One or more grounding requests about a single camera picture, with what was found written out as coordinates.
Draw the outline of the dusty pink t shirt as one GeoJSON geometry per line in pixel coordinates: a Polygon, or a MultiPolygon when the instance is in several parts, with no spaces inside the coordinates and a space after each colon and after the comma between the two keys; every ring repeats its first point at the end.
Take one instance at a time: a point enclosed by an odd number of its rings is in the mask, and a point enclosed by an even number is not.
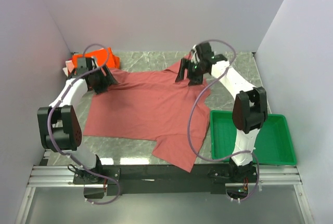
{"type": "Polygon", "coordinates": [[[176,62],[162,71],[111,69],[119,84],[92,97],[83,134],[156,141],[155,157],[190,172],[209,127],[204,101],[210,91],[195,103],[208,83],[176,83],[179,67],[176,62]]]}

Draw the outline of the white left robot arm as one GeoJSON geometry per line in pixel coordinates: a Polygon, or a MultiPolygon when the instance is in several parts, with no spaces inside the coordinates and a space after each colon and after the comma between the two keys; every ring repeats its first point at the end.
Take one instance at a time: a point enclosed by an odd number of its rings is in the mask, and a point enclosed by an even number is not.
{"type": "Polygon", "coordinates": [[[77,59],[77,66],[68,75],[59,96],[47,107],[37,111],[41,144],[73,160],[68,166],[75,176],[91,183],[104,179],[100,158],[82,143],[82,130],[75,108],[91,89],[95,94],[118,84],[106,65],[100,67],[95,57],[77,59]]]}

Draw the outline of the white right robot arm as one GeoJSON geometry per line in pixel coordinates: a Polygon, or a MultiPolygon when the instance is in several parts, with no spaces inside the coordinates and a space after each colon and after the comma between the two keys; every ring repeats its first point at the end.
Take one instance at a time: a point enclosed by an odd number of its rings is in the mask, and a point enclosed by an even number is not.
{"type": "Polygon", "coordinates": [[[210,87],[220,82],[234,99],[232,121],[236,127],[235,146],[231,155],[223,158],[229,160],[227,178],[240,182],[251,175],[258,176],[259,168],[254,155],[257,136],[268,118],[266,90],[256,87],[243,78],[233,67],[236,59],[228,59],[224,54],[216,54],[212,40],[204,41],[193,46],[187,57],[180,61],[176,82],[187,78],[188,85],[201,85],[204,74],[214,77],[199,94],[195,103],[210,87]]]}

